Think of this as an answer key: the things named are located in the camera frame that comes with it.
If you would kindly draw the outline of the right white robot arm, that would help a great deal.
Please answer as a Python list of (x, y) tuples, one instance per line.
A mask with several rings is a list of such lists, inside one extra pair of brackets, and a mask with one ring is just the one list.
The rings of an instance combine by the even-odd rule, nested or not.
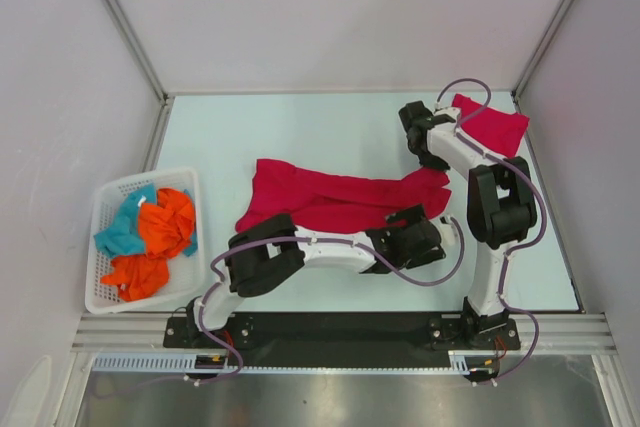
[(407, 147), (424, 167), (452, 169), (467, 181), (466, 219), (477, 241), (474, 278), (464, 298), (463, 340), (484, 348), (507, 328), (509, 264), (525, 245), (538, 214), (527, 161), (504, 159), (468, 136), (456, 108), (429, 110), (423, 102), (399, 110)]

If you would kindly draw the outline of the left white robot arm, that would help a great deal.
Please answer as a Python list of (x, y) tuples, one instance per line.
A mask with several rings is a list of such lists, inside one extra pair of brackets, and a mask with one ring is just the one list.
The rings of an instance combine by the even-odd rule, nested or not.
[(419, 287), (438, 286), (454, 273), (424, 280), (408, 272), (444, 260), (443, 241), (418, 205), (388, 216), (381, 227), (347, 234), (314, 231), (277, 214), (236, 234), (211, 261), (216, 281), (187, 307), (187, 338), (202, 347), (214, 344), (242, 301), (275, 291), (303, 269), (393, 274)]

